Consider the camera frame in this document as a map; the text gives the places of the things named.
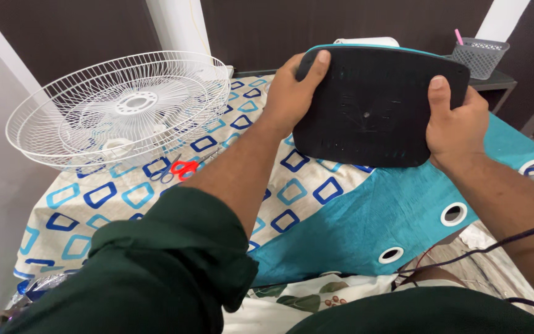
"pink pen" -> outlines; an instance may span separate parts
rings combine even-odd
[[[463,38],[460,37],[459,29],[455,29],[456,39],[459,41],[459,44],[463,45]]]

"left hand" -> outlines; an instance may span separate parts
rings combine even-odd
[[[304,54],[293,56],[277,70],[269,88],[263,114],[259,119],[263,125],[268,125],[277,131],[282,138],[286,138],[292,132],[294,126],[308,111],[316,86],[323,80],[331,61],[329,51],[321,50],[306,78],[298,82],[295,75],[302,56]]]

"right hand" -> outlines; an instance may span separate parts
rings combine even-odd
[[[434,77],[428,87],[430,122],[426,141],[430,162],[441,171],[451,163],[485,156],[484,136],[490,123],[487,101],[469,86],[463,106],[450,110],[450,85],[441,75]]]

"blue scissors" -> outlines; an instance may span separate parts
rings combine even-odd
[[[176,156],[176,158],[174,160],[172,160],[172,162],[166,166],[164,169],[161,169],[159,171],[155,171],[151,176],[150,176],[150,181],[160,181],[162,184],[167,184],[169,183],[170,181],[172,181],[172,179],[174,179],[174,174],[170,172],[170,167],[179,160],[181,154],[179,154],[178,156]],[[166,180],[165,177],[167,175],[170,175],[170,179]]]

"green sleeve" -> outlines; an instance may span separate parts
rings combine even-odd
[[[230,208],[201,190],[168,190],[139,221],[92,238],[89,260],[3,333],[221,333],[257,273]]]

